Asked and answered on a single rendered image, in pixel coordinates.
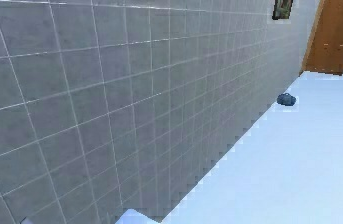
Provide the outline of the black framed wall picture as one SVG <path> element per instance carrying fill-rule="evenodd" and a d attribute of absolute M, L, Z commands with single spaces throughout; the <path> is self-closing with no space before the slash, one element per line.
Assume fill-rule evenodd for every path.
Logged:
<path fill-rule="evenodd" d="M 275 0 L 272 19 L 288 19 L 290 17 L 292 4 L 293 0 Z"/>

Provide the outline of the brown wooden room door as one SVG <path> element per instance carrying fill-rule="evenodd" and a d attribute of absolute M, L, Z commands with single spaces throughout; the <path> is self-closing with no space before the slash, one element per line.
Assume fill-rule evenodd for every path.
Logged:
<path fill-rule="evenodd" d="M 320 0 L 301 71 L 343 74 L 343 0 Z"/>

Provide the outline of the crumpled blue cloth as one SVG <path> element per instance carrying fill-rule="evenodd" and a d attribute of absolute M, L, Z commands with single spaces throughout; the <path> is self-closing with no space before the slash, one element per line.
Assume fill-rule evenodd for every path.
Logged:
<path fill-rule="evenodd" d="M 289 93 L 280 94 L 277 97 L 277 103 L 283 106 L 294 106 L 296 98 Z"/>

